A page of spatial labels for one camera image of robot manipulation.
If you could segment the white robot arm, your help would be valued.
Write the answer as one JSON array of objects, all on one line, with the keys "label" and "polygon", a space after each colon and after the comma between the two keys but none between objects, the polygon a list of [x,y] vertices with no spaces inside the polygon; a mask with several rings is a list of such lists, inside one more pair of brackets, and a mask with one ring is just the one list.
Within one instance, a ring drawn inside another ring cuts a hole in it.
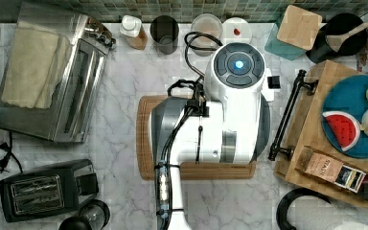
[{"label": "white robot arm", "polygon": [[261,52],[233,42],[211,56],[205,76],[179,80],[187,99],[168,96],[149,115],[157,230],[191,230],[184,211],[181,165],[247,165],[264,151],[270,110],[264,88],[268,73]]}]

